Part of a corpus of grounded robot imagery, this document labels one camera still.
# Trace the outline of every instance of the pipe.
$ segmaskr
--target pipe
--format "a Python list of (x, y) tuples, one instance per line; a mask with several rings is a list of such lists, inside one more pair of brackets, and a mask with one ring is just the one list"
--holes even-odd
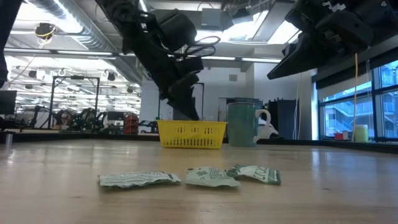
[[(77, 31), (81, 36), (72, 37), (89, 51), (115, 52), (115, 46), (105, 37), (94, 22), (85, 12), (71, 0), (26, 0), (37, 8), (51, 13), (54, 17), (62, 21), (57, 24), (65, 32)], [(134, 67), (134, 60), (131, 58), (117, 58), (107, 60), (114, 65), (128, 81), (141, 83), (142, 77), (138, 77), (139, 72)]]

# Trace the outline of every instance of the yellow plastic basket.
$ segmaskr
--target yellow plastic basket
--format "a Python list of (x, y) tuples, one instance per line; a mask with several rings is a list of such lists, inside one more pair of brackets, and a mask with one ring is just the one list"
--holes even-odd
[(163, 147), (219, 149), (226, 122), (157, 120)]

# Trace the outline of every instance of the mug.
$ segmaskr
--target mug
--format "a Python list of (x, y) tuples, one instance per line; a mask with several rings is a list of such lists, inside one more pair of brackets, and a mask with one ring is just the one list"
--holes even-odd
[(228, 140), (230, 146), (254, 147), (259, 136), (259, 117), (267, 115), (267, 125), (271, 123), (271, 114), (267, 110), (260, 110), (254, 103), (230, 103), (227, 109)]

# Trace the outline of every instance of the wooden table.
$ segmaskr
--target wooden table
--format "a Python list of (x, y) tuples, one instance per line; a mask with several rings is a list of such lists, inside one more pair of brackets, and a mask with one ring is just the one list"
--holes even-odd
[[(98, 174), (259, 164), (282, 185), (98, 186)], [(0, 150), (0, 223), (397, 223), (398, 156), (312, 146), (162, 149), (158, 142), (54, 141)]]

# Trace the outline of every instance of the green wrapper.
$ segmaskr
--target green wrapper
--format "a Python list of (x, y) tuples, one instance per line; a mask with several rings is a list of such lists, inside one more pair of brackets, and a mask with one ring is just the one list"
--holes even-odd
[(226, 175), (225, 171), (214, 167), (198, 167), (188, 170), (185, 183), (207, 187), (237, 187), (241, 185), (238, 181)]
[(148, 184), (179, 183), (181, 180), (175, 174), (165, 172), (129, 172), (125, 174), (108, 174), (99, 176), (101, 187), (128, 188)]
[(226, 173), (230, 177), (252, 177), (265, 184), (280, 185), (279, 170), (268, 169), (261, 166), (235, 165)]

